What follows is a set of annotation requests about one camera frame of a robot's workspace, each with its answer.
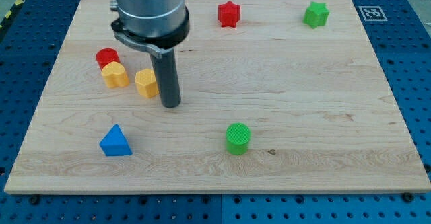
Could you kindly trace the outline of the black clamp mount ring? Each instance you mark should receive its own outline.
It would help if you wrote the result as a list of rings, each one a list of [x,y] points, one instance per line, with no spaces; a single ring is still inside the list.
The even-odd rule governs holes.
[[[163,36],[138,36],[126,30],[120,18],[111,23],[111,28],[114,32],[114,37],[125,46],[140,52],[149,53],[151,56],[160,59],[163,54],[166,54],[169,50],[173,50],[175,46],[187,37],[190,29],[189,10],[185,7],[185,18],[180,26]]]

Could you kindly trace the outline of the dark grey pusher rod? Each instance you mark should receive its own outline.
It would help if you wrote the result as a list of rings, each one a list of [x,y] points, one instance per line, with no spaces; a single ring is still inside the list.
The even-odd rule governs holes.
[[[166,108],[177,107],[181,102],[181,95],[174,49],[159,49],[150,58],[162,105]]]

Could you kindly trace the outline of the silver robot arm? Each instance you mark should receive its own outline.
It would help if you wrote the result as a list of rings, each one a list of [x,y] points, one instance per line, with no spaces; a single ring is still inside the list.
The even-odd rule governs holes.
[[[119,15],[111,23],[114,37],[150,55],[162,105],[178,106],[181,94],[174,47],[189,33],[185,0],[114,0],[110,9]]]

